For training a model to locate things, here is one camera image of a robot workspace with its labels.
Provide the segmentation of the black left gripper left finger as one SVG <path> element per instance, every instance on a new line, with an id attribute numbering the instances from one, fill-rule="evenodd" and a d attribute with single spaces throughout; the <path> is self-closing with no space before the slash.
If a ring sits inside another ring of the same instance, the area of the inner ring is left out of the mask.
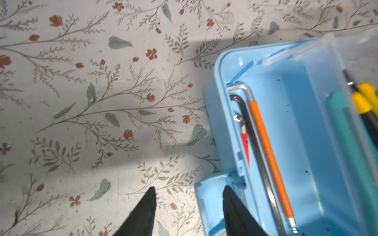
<path id="1" fill-rule="evenodd" d="M 157 207 L 157 195 L 150 187 L 114 236 L 151 236 Z"/>

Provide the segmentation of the orange handled hex key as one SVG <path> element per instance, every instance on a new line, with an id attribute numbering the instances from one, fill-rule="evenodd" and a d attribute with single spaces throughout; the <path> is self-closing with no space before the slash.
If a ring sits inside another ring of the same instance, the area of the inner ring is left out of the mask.
<path id="1" fill-rule="evenodd" d="M 227 87 L 228 91 L 232 91 L 236 89 L 242 89 L 248 98 L 250 112 L 254 119 L 255 127 L 257 128 L 258 135 L 262 143 L 265 159 L 269 166 L 270 174 L 273 178 L 275 190 L 280 200 L 280 206 L 285 216 L 288 219 L 290 229 L 292 230 L 294 234 L 297 234 L 298 229 L 296 226 L 294 213 L 293 213 L 293 210 L 289 201 L 289 197 L 287 195 L 287 192 L 284 186 L 284 182 L 281 177 L 281 173 L 280 173 L 273 149 L 271 147 L 271 143 L 270 143 L 270 140 L 269 140 L 266 128 L 265 128 L 262 115 L 258 107 L 258 103 L 256 102 L 254 95 L 252 93 L 252 90 L 249 88 L 248 85 L 238 82 L 238 83 L 235 83 L 234 85 L 229 85 Z"/>

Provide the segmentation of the light blue plastic tool box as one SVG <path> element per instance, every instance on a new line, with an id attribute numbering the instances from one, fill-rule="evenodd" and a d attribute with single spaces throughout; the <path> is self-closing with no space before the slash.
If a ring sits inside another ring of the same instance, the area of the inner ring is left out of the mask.
<path id="1" fill-rule="evenodd" d="M 226 232 L 223 191 L 228 185 L 267 235 L 278 236 L 250 139 L 250 166 L 247 164 L 240 125 L 234 120 L 236 114 L 243 115 L 238 103 L 230 99 L 236 94 L 250 113 L 286 235 L 370 236 L 325 102 L 315 91 L 305 62 L 290 59 L 271 67 L 262 65 L 275 52 L 315 39 L 231 49 L 218 57 L 204 100 L 221 171 L 195 184 L 205 235 Z M 249 86 L 258 103 L 297 234 L 280 206 L 248 98 L 242 89 L 227 90 L 238 82 Z"/>

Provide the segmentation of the black hex key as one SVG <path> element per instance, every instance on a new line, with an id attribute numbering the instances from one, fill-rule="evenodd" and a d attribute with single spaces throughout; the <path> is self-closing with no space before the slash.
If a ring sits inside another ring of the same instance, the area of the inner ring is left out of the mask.
<path id="1" fill-rule="evenodd" d="M 258 169 L 260 171 L 260 175 L 264 184 L 266 195 L 269 199 L 269 205 L 273 213 L 273 218 L 274 218 L 276 229 L 278 231 L 278 235 L 286 236 L 284 224 L 283 224 L 280 212 L 279 212 L 279 207 L 278 207 L 278 204 L 277 204 L 274 192 L 273 192 L 271 182 L 269 180 L 268 172 L 264 164 L 263 153 L 259 147 L 258 137 L 255 132 L 248 108 L 244 100 L 239 95 L 232 94 L 230 95 L 230 99 L 238 103 L 240 110 L 242 112 L 243 118 L 245 119 L 247 134 L 251 142 L 252 150 L 254 152 Z"/>

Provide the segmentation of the yellow black utility knife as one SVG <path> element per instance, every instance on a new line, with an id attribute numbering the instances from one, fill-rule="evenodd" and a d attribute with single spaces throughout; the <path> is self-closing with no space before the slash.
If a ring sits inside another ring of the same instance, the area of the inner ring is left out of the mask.
<path id="1" fill-rule="evenodd" d="M 342 72 L 352 90 L 351 96 L 356 110 L 375 147 L 378 148 L 378 93 L 370 83 L 357 84 L 346 69 Z"/>

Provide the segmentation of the red handled hex key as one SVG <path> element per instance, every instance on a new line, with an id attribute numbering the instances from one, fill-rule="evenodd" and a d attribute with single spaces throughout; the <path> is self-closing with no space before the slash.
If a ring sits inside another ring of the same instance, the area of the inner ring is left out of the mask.
<path id="1" fill-rule="evenodd" d="M 237 121 L 240 125 L 240 129 L 241 129 L 241 140 L 242 140 L 242 143 L 243 143 L 243 148 L 244 148 L 244 151 L 245 151 L 245 155 L 246 155 L 246 160 L 247 160 L 247 164 L 248 164 L 248 167 L 250 166 L 250 155 L 249 155 L 249 144 L 248 144 L 248 133 L 247 133 L 247 127 L 246 127 L 246 124 L 245 124 L 245 120 L 243 118 L 243 116 L 241 116 L 240 114 L 236 114 L 234 116 L 234 120 Z"/>

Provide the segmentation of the teal utility knife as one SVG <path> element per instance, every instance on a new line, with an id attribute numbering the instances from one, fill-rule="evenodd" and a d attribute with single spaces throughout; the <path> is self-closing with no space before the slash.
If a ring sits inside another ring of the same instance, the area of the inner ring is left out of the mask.
<path id="1" fill-rule="evenodd" d="M 359 198 L 361 213 L 370 236 L 378 234 L 378 192 L 365 162 L 364 148 L 357 137 L 349 104 L 340 91 L 327 98 L 327 110 L 340 145 L 343 160 L 351 175 L 354 192 Z"/>

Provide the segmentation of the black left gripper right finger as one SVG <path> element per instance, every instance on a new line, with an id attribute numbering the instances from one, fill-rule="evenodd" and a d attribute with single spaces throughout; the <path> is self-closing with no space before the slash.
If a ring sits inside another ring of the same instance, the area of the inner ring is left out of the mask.
<path id="1" fill-rule="evenodd" d="M 228 236 L 268 236 L 228 185 L 223 191 L 223 213 Z"/>

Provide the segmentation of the clear tool box lid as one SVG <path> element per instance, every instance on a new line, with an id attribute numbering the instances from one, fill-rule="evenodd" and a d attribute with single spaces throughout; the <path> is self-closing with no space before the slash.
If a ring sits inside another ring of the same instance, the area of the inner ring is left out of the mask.
<path id="1" fill-rule="evenodd" d="M 324 100 L 326 110 L 329 95 L 335 91 L 343 93 L 349 104 L 357 137 L 364 148 L 365 162 L 377 186 L 378 148 L 356 110 L 352 90 L 342 71 L 346 69 L 357 84 L 370 83 L 378 93 L 378 29 L 371 28 L 348 36 L 328 33 L 309 43 L 303 42 L 275 52 L 265 57 L 262 65 L 271 67 L 290 59 L 305 62 L 308 76 L 315 91 Z"/>

